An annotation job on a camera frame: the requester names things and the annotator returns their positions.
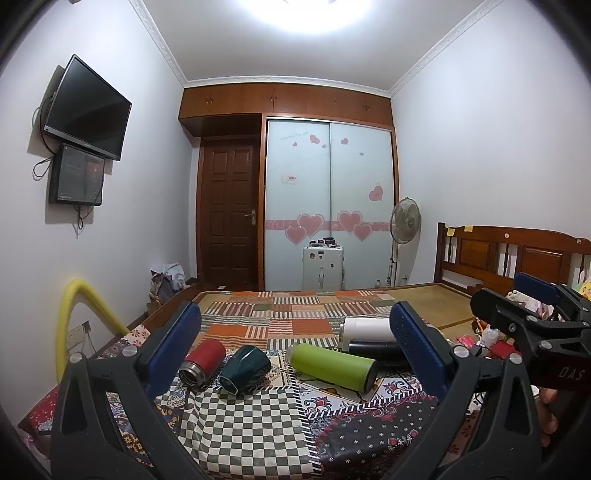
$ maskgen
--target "hand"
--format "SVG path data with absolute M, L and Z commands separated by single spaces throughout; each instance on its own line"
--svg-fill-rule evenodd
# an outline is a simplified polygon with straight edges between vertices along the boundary
M 538 410 L 538 420 L 540 422 L 542 447 L 547 447 L 550 444 L 550 435 L 558 429 L 558 419 L 552 415 L 548 405 L 550 405 L 558 390 L 551 388 L 540 388 L 540 394 L 535 401 L 535 406 Z

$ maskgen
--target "standing fan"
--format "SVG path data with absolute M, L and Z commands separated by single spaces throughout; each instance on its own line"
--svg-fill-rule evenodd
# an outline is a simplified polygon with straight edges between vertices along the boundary
M 387 286 L 392 286 L 392 269 L 394 269 L 394 286 L 396 286 L 396 270 L 398 269 L 398 246 L 409 243 L 421 228 L 421 212 L 417 202 L 408 197 L 400 200 L 392 210 L 390 217 L 390 234 L 394 239 L 390 269 L 388 270 Z

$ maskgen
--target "wall-mounted television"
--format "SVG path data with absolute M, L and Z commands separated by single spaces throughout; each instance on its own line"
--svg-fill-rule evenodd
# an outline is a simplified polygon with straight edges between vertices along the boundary
M 120 160 L 130 110 L 129 100 L 72 55 L 43 130 L 99 156 Z

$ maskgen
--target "metal bolt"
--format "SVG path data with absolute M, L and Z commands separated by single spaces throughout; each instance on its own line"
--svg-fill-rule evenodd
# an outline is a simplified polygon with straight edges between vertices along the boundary
M 70 355 L 70 362 L 73 364 L 77 364 L 80 360 L 82 360 L 82 354 L 80 352 L 75 352 Z
M 453 349 L 453 354 L 458 358 L 466 358 L 467 356 L 470 356 L 470 350 L 463 345 L 458 345 Z
M 514 363 L 515 365 L 520 365 L 523 363 L 523 359 L 521 358 L 521 355 L 518 353 L 512 353 L 509 355 L 509 361 L 511 361 L 512 363 Z
M 138 353 L 138 348 L 135 345 L 128 345 L 121 350 L 123 356 L 134 356 Z

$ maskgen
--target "dark green bottle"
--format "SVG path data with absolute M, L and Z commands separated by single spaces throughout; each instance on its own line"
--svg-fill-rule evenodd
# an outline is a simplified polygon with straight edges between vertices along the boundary
M 237 395 L 271 371 L 271 361 L 265 352 L 252 345 L 243 345 L 228 360 L 220 374 L 220 385 Z

